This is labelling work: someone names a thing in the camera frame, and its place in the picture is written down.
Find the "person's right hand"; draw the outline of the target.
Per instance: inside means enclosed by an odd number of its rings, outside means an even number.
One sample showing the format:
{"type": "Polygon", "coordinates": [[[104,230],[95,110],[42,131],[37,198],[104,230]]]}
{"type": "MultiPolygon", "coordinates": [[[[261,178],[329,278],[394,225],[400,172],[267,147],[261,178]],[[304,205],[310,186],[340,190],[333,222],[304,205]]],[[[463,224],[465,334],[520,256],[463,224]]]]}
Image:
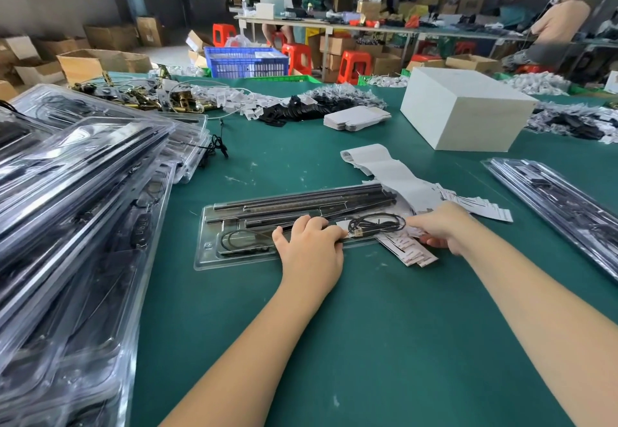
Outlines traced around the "person's right hand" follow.
{"type": "Polygon", "coordinates": [[[462,240],[472,233],[478,221],[460,205],[451,201],[442,202],[434,211],[406,219],[406,225],[419,227],[434,236],[448,238],[453,255],[461,255],[462,240]]]}

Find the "person's left hand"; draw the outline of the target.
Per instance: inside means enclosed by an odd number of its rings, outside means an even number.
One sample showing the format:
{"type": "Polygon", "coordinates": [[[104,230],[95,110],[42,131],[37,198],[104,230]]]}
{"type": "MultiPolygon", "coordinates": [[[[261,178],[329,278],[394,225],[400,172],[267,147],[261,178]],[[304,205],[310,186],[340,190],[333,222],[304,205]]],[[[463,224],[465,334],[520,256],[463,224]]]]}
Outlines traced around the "person's left hand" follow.
{"type": "Polygon", "coordinates": [[[344,263],[343,245],[321,244],[318,239],[318,231],[326,226],[326,219],[304,215],[293,223],[289,238],[281,226],[272,235],[282,262],[282,287],[315,304],[332,291],[344,263]]]}

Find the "white red-marked label sticker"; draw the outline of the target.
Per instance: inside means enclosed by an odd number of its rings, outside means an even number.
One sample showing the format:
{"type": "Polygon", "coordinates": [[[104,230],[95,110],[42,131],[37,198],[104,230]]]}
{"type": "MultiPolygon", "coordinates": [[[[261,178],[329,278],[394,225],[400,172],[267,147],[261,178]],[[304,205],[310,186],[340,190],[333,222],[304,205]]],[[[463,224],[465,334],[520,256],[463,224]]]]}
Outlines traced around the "white red-marked label sticker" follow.
{"type": "Polygon", "coordinates": [[[434,239],[431,233],[419,227],[406,226],[404,232],[424,245],[431,245],[431,241],[434,239]]]}

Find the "clear plastic blister tray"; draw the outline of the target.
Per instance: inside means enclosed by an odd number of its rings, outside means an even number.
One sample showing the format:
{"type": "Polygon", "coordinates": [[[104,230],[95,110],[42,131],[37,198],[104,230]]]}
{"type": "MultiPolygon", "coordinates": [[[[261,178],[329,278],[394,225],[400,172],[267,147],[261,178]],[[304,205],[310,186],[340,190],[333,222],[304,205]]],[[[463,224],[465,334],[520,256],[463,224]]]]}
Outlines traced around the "clear plastic blister tray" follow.
{"type": "MultiPolygon", "coordinates": [[[[234,208],[223,211],[215,211],[212,205],[206,205],[201,212],[198,244],[194,261],[194,268],[197,271],[270,261],[277,258],[277,251],[272,239],[272,233],[277,227],[244,228],[238,222],[228,221],[207,225],[205,224],[205,219],[238,215],[266,216],[269,214],[300,213],[303,214],[303,216],[322,217],[328,220],[329,225],[340,224],[342,228],[347,229],[352,219],[359,218],[372,220],[374,222],[390,222],[396,221],[395,216],[397,215],[399,216],[398,222],[401,224],[404,217],[413,215],[414,213],[407,202],[399,197],[397,193],[390,192],[386,189],[361,195],[299,200],[295,202],[234,208]]],[[[282,229],[285,237],[289,238],[292,225],[282,229]]]]}

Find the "person's right forearm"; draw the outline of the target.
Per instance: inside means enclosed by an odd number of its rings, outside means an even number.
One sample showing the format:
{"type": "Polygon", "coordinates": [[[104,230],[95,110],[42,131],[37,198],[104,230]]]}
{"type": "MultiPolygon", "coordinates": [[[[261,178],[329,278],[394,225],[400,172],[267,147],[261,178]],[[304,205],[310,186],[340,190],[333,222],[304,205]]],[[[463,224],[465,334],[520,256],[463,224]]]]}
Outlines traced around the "person's right forearm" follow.
{"type": "Polygon", "coordinates": [[[576,427],[618,427],[618,325],[480,223],[461,248],[576,427]]]}

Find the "person's left forearm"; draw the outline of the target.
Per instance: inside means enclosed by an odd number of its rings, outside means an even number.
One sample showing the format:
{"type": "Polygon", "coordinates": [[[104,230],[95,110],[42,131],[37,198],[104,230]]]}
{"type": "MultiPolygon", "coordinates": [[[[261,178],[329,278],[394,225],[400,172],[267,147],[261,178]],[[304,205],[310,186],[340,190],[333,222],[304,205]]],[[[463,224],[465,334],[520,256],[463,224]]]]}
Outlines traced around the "person's left forearm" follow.
{"type": "Polygon", "coordinates": [[[274,394],[337,274],[288,275],[159,427],[264,427],[274,394]]]}

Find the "pile of red-marked cards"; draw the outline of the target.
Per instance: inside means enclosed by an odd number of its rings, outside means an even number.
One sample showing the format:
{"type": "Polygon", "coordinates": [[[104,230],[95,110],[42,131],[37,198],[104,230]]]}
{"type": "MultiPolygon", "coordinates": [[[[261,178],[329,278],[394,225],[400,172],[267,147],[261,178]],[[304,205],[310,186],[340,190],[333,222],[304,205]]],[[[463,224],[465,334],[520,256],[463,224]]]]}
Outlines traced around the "pile of red-marked cards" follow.
{"type": "Polygon", "coordinates": [[[395,255],[406,267],[413,265],[426,267],[438,260],[415,236],[405,230],[390,234],[380,234],[376,237],[376,240],[395,255]]]}

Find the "long black rod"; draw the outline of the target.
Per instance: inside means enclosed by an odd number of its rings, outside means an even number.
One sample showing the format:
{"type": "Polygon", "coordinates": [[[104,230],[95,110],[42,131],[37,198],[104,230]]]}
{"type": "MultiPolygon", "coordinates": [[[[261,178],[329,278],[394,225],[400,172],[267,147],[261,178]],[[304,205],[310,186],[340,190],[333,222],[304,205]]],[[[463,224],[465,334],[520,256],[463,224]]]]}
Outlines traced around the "long black rod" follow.
{"type": "Polygon", "coordinates": [[[294,195],[279,195],[274,197],[266,197],[266,198],[257,198],[253,200],[242,200],[235,201],[229,203],[216,203],[212,205],[215,211],[223,211],[230,210],[234,208],[247,208],[253,206],[264,206],[270,204],[278,204],[278,203],[287,203],[287,202],[295,202],[299,200],[313,200],[318,198],[327,198],[327,197],[345,197],[351,195],[361,195],[366,193],[375,193],[382,191],[382,185],[376,184],[368,184],[368,185],[358,185],[354,187],[344,187],[338,189],[325,189],[325,190],[317,190],[306,193],[298,193],[294,195]]]}

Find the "pile of white printed tags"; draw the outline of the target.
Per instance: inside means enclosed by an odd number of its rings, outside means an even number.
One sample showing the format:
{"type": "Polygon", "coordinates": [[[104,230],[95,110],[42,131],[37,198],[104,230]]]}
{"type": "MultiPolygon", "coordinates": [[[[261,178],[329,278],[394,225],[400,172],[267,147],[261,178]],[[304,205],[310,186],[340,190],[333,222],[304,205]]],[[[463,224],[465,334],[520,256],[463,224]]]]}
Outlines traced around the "pile of white printed tags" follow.
{"type": "Polygon", "coordinates": [[[455,191],[435,184],[444,200],[451,201],[463,207],[467,212],[480,217],[513,223],[510,210],[500,208],[497,204],[480,197],[461,197],[455,191]]]}

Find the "short black rod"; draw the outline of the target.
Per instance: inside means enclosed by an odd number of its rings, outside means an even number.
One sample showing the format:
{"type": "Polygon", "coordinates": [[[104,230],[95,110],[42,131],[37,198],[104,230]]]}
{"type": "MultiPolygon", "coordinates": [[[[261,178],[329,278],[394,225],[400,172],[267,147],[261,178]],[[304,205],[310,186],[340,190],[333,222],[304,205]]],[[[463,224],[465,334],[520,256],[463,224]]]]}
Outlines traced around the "short black rod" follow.
{"type": "Polygon", "coordinates": [[[292,214],[269,214],[266,216],[228,216],[223,218],[205,219],[205,224],[211,225],[215,223],[238,222],[244,228],[260,228],[260,227],[290,227],[293,223],[303,216],[300,213],[292,214]]]}

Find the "white label backing paper strip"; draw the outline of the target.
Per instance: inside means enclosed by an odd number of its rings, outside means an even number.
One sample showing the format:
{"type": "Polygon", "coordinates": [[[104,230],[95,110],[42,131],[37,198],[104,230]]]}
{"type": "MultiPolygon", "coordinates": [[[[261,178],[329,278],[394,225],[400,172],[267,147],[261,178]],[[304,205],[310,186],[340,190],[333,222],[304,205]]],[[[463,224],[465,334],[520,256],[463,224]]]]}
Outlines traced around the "white label backing paper strip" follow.
{"type": "Polygon", "coordinates": [[[373,176],[383,189],[397,193],[415,214],[433,211],[444,200],[434,183],[416,177],[404,163],[391,158],[388,149],[381,144],[343,150],[341,158],[373,176]]]}

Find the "flat folded white cartons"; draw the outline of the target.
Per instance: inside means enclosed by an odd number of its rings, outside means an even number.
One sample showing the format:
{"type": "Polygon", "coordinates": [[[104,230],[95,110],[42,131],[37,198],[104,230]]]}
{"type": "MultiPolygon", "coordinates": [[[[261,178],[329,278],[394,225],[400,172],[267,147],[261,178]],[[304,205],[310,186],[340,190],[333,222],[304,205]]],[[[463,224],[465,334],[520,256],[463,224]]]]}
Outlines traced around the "flat folded white cartons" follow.
{"type": "Polygon", "coordinates": [[[326,114],[323,125],[337,131],[357,132],[391,118],[388,111],[378,107],[355,106],[326,114]]]}

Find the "small stack of blister packs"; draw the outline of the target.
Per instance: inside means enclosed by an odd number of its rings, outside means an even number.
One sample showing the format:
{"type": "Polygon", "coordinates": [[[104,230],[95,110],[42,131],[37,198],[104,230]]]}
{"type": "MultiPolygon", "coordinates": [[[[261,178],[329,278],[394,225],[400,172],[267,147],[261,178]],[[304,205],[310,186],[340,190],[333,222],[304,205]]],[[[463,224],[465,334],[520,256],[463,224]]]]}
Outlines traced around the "small stack of blister packs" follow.
{"type": "Polygon", "coordinates": [[[618,217],[547,165],[490,158],[493,177],[618,285],[618,217]]]}

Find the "large white box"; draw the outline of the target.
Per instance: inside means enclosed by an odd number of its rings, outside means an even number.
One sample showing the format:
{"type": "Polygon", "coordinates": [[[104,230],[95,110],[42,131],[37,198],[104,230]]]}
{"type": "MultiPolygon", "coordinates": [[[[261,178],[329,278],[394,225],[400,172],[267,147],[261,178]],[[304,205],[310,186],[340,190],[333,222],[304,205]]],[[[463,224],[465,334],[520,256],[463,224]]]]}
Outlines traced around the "large white box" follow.
{"type": "Polygon", "coordinates": [[[434,150],[503,153],[537,103],[480,72],[416,67],[400,111],[434,150]]]}

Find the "heap of white and black tags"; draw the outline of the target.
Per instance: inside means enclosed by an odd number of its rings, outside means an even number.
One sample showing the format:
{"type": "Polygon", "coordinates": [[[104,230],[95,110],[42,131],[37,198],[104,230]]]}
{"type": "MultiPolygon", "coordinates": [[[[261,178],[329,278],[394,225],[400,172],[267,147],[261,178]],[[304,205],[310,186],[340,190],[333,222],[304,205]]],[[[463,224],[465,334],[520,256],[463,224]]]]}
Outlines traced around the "heap of white and black tags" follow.
{"type": "Polygon", "coordinates": [[[216,98],[218,108],[229,114],[239,113],[248,120],[282,127],[288,122],[322,119],[326,114],[355,106],[378,107],[387,111],[386,102],[370,91],[344,84],[319,85],[300,95],[287,98],[254,93],[245,88],[197,86],[202,95],[216,98]]]}

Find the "red plastic stool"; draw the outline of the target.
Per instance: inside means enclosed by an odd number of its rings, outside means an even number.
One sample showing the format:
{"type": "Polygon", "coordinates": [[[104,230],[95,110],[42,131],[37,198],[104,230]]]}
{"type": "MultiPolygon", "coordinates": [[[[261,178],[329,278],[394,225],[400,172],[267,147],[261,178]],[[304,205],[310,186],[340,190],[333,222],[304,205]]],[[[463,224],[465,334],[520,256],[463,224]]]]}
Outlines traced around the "red plastic stool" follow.
{"type": "Polygon", "coordinates": [[[285,43],[282,45],[282,54],[289,58],[290,76],[312,75],[312,51],[309,46],[300,43],[285,43]]]}
{"type": "Polygon", "coordinates": [[[370,75],[372,57],[363,51],[346,50],[342,54],[336,83],[358,85],[360,76],[370,75]]]}
{"type": "Polygon", "coordinates": [[[225,47],[228,39],[236,35],[236,27],[234,25],[226,23],[214,23],[212,25],[212,43],[216,48],[225,47]]]}

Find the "blue plastic crate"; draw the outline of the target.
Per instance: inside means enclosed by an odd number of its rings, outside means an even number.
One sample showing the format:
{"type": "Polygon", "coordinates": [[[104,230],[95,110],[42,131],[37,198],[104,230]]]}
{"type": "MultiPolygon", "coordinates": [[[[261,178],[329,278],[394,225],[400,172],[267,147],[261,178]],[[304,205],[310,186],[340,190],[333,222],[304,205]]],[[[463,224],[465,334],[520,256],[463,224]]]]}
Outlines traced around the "blue plastic crate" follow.
{"type": "Polygon", "coordinates": [[[289,57],[270,47],[207,47],[205,58],[216,79],[282,77],[289,73],[289,57]]]}

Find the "long work table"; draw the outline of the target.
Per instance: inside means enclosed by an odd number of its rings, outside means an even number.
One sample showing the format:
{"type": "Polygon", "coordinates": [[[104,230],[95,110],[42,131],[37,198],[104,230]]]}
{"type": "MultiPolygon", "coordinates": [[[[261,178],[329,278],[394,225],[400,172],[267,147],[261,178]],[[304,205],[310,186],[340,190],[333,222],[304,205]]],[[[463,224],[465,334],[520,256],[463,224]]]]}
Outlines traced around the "long work table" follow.
{"type": "Polygon", "coordinates": [[[256,25],[285,25],[288,24],[290,26],[303,27],[303,28],[319,28],[326,32],[326,34],[333,34],[335,31],[345,31],[345,32],[371,32],[371,33],[389,33],[389,34],[406,34],[406,42],[405,48],[410,44],[411,41],[414,42],[414,48],[418,48],[418,42],[421,40],[425,40],[427,38],[457,38],[462,40],[493,40],[494,44],[491,49],[490,55],[493,55],[495,50],[505,44],[507,41],[509,42],[522,42],[524,45],[529,45],[533,41],[533,37],[531,36],[521,36],[514,33],[507,34],[494,34],[488,32],[468,32],[458,28],[429,28],[429,27],[420,27],[420,28],[405,28],[405,27],[396,27],[396,26],[379,26],[378,28],[372,28],[367,26],[353,26],[344,23],[332,23],[325,22],[321,19],[316,18],[302,18],[302,19],[284,19],[284,18],[274,18],[274,19],[265,19],[258,18],[253,16],[245,16],[236,14],[234,19],[238,21],[239,28],[241,33],[243,33],[247,28],[250,28],[252,32],[255,31],[256,25]]]}

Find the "pile of brass hardware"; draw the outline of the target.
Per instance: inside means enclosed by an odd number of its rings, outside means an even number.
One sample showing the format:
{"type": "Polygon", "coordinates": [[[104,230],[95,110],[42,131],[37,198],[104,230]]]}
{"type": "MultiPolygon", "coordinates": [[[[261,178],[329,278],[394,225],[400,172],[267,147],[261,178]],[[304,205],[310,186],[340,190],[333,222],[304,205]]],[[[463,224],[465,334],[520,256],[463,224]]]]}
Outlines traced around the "pile of brass hardware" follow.
{"type": "Polygon", "coordinates": [[[145,77],[133,73],[113,75],[103,71],[98,77],[70,86],[76,92],[95,96],[142,111],[180,114],[204,114],[218,108],[215,97],[202,95],[192,88],[193,79],[181,81],[164,65],[151,70],[145,77]]]}

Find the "large stack of blister packs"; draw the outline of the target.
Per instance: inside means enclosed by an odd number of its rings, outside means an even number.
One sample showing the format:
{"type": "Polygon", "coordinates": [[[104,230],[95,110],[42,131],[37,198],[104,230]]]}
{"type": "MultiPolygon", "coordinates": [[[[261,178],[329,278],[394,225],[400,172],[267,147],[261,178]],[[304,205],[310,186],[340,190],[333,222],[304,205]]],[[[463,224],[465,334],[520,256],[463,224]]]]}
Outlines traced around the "large stack of blister packs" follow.
{"type": "Polygon", "coordinates": [[[207,119],[51,84],[0,101],[0,427],[127,427],[167,204],[207,119]]]}

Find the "open cardboard box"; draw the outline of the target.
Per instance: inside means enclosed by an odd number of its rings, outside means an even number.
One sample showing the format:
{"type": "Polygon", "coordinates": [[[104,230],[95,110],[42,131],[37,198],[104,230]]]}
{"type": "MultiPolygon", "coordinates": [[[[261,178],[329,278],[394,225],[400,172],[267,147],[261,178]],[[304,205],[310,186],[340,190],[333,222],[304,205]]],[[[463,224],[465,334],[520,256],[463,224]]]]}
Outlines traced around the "open cardboard box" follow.
{"type": "Polygon", "coordinates": [[[147,55],[104,49],[79,49],[56,58],[69,85],[99,78],[103,72],[148,73],[153,68],[147,55]]]}

